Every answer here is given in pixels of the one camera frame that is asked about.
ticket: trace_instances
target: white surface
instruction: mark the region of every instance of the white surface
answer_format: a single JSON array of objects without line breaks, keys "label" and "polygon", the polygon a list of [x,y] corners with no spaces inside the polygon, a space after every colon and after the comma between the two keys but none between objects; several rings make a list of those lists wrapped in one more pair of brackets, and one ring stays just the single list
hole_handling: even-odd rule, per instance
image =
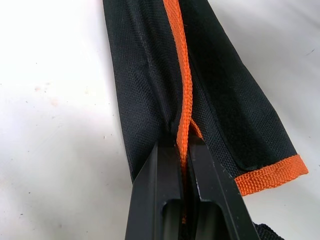
[{"label": "white surface", "polygon": [[[320,3],[211,3],[310,171],[245,197],[251,217],[318,239]],[[123,240],[132,185],[102,1],[2,0],[0,36],[0,240]]]}]

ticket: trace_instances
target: folded fabric edge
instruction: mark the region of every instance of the folded fabric edge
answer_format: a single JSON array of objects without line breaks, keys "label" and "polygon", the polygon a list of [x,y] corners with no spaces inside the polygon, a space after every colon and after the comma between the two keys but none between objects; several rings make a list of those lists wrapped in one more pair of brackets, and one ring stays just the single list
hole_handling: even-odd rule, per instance
[{"label": "folded fabric edge", "polygon": [[247,172],[235,178],[242,196],[271,189],[290,182],[309,171],[300,155],[285,158],[275,164]]}]

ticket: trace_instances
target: white background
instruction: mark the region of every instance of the white background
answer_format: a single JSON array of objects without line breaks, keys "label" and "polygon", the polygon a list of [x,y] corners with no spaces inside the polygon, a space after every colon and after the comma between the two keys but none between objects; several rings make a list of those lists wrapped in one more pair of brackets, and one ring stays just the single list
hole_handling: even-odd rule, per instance
[{"label": "white background", "polygon": [[[318,239],[320,2],[210,2],[309,169],[251,217]],[[123,240],[131,187],[102,1],[1,0],[0,240]]]}]

